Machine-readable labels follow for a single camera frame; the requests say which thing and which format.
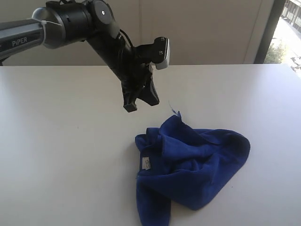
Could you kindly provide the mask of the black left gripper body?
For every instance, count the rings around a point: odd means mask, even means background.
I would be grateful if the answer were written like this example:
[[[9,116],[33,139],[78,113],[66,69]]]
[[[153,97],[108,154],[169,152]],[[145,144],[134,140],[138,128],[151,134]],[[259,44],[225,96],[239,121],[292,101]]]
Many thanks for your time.
[[[152,83],[150,65],[140,63],[127,44],[107,44],[107,65],[120,80],[122,93],[140,92]]]

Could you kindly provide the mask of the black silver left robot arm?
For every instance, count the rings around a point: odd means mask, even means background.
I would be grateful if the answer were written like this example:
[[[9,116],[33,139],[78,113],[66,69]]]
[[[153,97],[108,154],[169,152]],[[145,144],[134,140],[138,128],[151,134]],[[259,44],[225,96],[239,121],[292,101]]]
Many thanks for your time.
[[[137,110],[137,99],[159,104],[151,61],[142,58],[103,0],[48,1],[29,19],[1,23],[0,59],[39,45],[57,49],[85,41],[120,80],[127,112]]]

